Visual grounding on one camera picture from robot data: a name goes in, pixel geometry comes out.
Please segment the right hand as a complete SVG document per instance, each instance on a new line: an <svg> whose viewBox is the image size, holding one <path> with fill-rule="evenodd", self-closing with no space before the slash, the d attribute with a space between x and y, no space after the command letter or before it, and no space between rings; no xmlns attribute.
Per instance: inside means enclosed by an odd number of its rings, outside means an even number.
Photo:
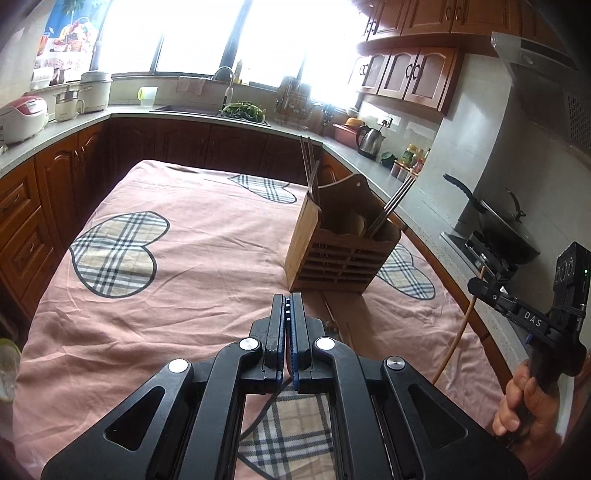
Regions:
<svg viewBox="0 0 591 480"><path fill-rule="evenodd" d="M525 360L515 370L506 386L505 396L492 421L492 432L502 437L516 433L522 426L518 414L520 407L525 407L531 414L531 424L521 443L528 446L542 446L559 437L556 433L560 406L559 387L556 383L546 390L540 387L531 374L529 361Z"/></svg>

